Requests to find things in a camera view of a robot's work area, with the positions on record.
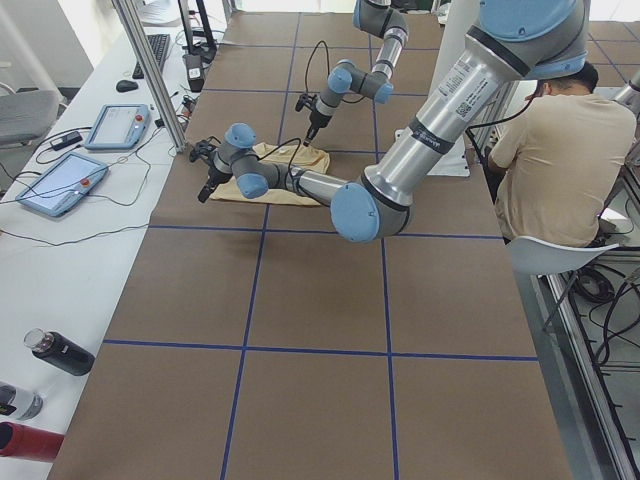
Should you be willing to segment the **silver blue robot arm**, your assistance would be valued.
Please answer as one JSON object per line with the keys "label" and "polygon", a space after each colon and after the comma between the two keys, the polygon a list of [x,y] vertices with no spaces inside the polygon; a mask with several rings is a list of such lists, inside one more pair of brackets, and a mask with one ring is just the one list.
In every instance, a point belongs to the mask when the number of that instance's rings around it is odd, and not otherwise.
{"label": "silver blue robot arm", "polygon": [[589,11],[586,1],[483,1],[459,59],[383,158],[359,178],[269,163],[255,152],[253,129],[236,123],[207,155],[208,179],[198,198],[206,201],[227,182],[247,199],[285,190],[327,206],[336,231],[349,241],[398,234],[410,220],[414,190],[504,84],[583,67]]}
{"label": "silver blue robot arm", "polygon": [[358,1],[352,21],[357,29],[382,40],[380,50],[370,70],[362,70],[353,61],[342,59],[329,72],[326,86],[320,93],[300,95],[295,109],[310,110],[310,126],[303,140],[305,146],[328,126],[347,94],[358,94],[384,104],[393,93],[391,78],[409,38],[403,15],[389,1]]}

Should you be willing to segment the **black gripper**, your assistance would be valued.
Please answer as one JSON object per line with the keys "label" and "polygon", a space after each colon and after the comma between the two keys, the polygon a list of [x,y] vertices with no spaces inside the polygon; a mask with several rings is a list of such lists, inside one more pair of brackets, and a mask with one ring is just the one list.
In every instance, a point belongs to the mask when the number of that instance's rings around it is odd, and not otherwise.
{"label": "black gripper", "polygon": [[312,108],[309,116],[310,128],[306,132],[306,135],[303,140],[303,145],[309,146],[311,142],[314,140],[314,138],[316,137],[319,129],[327,127],[332,117],[333,117],[332,108],[329,108],[328,110],[326,109],[321,110],[316,107]]}
{"label": "black gripper", "polygon": [[215,186],[227,183],[232,177],[233,173],[229,165],[219,158],[214,158],[209,166],[208,181],[198,193],[198,201],[205,203],[215,191]]}

